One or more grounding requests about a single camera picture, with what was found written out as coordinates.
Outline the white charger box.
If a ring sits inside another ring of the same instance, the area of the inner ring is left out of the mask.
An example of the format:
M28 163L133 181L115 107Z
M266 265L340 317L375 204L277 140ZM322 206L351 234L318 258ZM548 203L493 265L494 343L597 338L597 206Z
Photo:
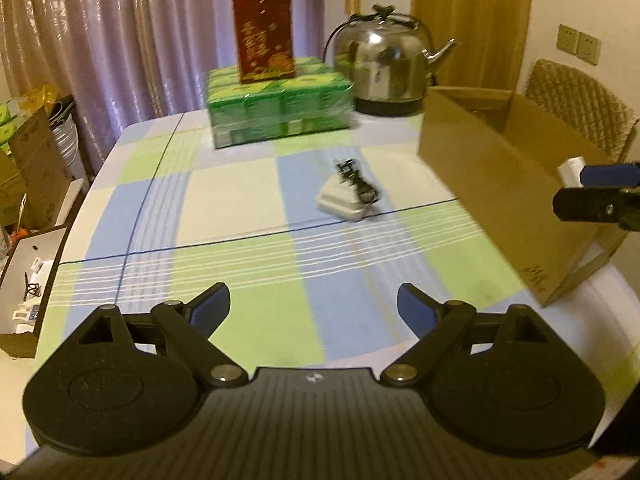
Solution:
M329 177L316 196L317 206L335 217L358 221L372 208L358 195L357 187L349 180L343 180L338 174Z

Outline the purple curtain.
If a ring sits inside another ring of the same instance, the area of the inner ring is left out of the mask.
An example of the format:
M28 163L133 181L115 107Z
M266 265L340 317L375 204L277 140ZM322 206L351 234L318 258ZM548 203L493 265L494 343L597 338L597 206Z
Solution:
M90 164L136 122L198 110L208 73L236 61L233 0L1 0L12 94L45 84L75 99ZM292 0L293 46L316 55L323 0Z

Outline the quilted chair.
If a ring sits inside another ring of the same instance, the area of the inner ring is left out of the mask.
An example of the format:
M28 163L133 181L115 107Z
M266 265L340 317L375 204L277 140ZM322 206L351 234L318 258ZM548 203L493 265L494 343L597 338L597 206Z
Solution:
M540 58L529 72L524 96L616 162L628 155L639 117L597 79L575 67Z

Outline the green tissue multipack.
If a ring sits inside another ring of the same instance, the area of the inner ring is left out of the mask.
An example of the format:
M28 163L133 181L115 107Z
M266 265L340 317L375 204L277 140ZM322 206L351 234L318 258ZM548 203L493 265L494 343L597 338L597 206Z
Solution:
M242 84L235 65L208 74L214 148L346 129L352 82L318 58L296 58L296 76Z

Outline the wall socket panel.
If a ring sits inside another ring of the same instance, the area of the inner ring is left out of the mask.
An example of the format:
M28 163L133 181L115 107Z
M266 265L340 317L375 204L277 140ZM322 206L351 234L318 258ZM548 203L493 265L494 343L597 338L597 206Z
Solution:
M556 48L569 55L576 55L579 42L579 32L573 27L559 24L556 36Z
M593 37L585 32L580 32L578 36L578 45L576 56L593 66L599 63L601 52L601 40Z

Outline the white parrot ointment box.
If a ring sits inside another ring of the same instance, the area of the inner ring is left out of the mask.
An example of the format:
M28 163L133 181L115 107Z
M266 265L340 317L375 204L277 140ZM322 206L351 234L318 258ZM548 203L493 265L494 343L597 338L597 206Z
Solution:
M564 188L581 188L582 178L580 174L585 168L586 162L582 156L568 158L558 167L558 174Z

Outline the green boxes stack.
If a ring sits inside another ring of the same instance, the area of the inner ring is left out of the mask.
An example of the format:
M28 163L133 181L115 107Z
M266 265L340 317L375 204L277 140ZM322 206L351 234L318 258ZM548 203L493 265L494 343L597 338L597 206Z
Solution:
M11 154L10 140L17 132L18 125L16 118L18 111L13 102L8 101L1 104L0 112L0 148L6 155Z

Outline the stainless steel kettle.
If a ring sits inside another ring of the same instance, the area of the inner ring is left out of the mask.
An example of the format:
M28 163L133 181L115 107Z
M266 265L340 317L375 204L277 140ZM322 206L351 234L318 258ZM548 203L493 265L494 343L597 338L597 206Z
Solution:
M393 6L352 14L329 34L322 58L352 82L356 110L375 116L418 111L435 74L459 45L454 38L437 49L430 29Z

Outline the dark red gift box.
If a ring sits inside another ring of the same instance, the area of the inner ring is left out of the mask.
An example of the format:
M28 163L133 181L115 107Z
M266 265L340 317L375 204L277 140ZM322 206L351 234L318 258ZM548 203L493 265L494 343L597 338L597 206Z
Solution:
M242 84L293 78L291 0L233 0Z

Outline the white bucket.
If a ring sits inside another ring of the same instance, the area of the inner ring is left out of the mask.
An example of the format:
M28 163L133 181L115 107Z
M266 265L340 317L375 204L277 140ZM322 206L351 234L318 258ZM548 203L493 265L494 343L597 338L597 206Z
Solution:
M87 180L85 165L80 154L80 139L72 115L52 128L56 144L61 152L67 170L74 180Z

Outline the brown wooden door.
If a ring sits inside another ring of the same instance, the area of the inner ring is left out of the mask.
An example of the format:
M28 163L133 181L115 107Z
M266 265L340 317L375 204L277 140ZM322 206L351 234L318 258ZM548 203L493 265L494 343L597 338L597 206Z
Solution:
M458 45L440 66L442 86L513 90L518 83L532 0L412 0L436 47Z

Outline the cardboard box on floor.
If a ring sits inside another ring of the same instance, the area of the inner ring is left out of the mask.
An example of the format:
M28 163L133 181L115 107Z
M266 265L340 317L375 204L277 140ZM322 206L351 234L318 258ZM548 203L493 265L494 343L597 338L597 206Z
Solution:
M72 179L43 108L17 128L9 147L12 156L1 152L1 225L17 222L26 197L21 225L54 226Z

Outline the open cardboard box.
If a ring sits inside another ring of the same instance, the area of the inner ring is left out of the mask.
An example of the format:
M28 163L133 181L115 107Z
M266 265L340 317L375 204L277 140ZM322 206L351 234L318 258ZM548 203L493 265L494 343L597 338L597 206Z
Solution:
M552 198L559 166L611 157L506 90L432 87L418 154L454 193L543 306L608 263L627 234L615 224L563 222Z

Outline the brown tray box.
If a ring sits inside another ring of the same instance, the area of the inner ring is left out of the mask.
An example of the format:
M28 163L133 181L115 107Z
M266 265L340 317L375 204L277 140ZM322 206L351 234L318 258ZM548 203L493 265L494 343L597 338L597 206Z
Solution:
M58 272L68 224L22 237L1 274L1 350L33 359Z

